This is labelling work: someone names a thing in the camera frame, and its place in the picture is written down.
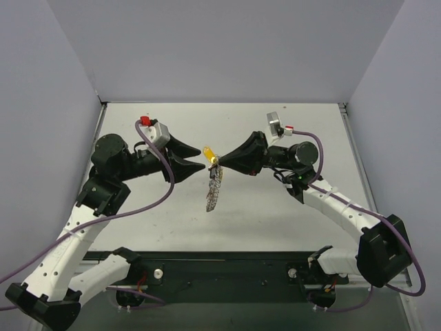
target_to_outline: red cap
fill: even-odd
[[[143,126],[151,126],[152,122],[148,116],[141,116],[141,124]]]

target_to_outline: yellow object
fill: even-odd
[[[213,153],[213,151],[210,147],[205,146],[203,152],[204,152],[205,157],[207,158],[207,160],[211,164],[215,164],[217,162],[216,155]]]

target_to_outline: wall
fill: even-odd
[[[3,276],[60,232],[101,105],[46,1],[2,1],[0,45]],[[10,304],[3,295],[9,282],[0,285],[0,306]],[[19,311],[0,312],[2,330],[26,330],[28,321]]]
[[[440,17],[439,0],[405,1],[348,110],[377,206],[404,219],[426,273],[426,330],[441,324]]]
[[[402,0],[48,0],[104,101],[348,101]]]

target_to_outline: white table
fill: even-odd
[[[282,123],[316,133],[325,149],[323,177],[353,201],[367,206],[347,133],[336,104],[109,103],[99,135],[117,133],[132,147],[140,141],[134,122],[143,115],[168,126],[179,140],[226,154],[277,111]],[[290,146],[306,137],[286,137]],[[205,163],[203,155],[193,158]],[[133,251],[295,251],[325,245],[354,248],[349,235],[321,213],[289,196],[271,170],[257,177],[225,169],[218,205],[206,213],[208,171],[176,185],[171,197],[153,210],[119,219],[102,231],[90,250],[125,246]],[[150,204],[169,188],[163,175],[127,183],[132,191],[120,212]]]

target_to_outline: screw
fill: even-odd
[[[289,278],[296,278],[297,270],[294,268],[291,268],[288,270],[288,276]]]
[[[164,275],[164,271],[162,271],[161,269],[156,269],[155,271],[153,271],[153,277],[156,279],[163,278],[163,275]]]

